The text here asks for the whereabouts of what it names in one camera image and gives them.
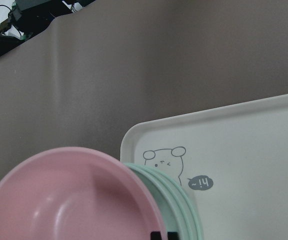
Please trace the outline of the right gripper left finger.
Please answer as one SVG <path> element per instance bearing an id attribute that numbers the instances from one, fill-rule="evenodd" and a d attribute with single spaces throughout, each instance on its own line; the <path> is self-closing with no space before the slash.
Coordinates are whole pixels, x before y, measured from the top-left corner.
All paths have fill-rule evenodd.
<path id="1" fill-rule="evenodd" d="M 150 233 L 150 240 L 161 240 L 161 232 L 160 231 L 152 231 Z"/>

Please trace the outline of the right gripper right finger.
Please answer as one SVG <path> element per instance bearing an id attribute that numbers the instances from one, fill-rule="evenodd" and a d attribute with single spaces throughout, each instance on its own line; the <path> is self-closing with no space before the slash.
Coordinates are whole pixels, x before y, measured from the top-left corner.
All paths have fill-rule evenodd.
<path id="1" fill-rule="evenodd" d="M 180 236 L 178 232 L 175 231 L 168 231 L 167 232 L 167 239 L 168 240 L 179 240 Z"/>

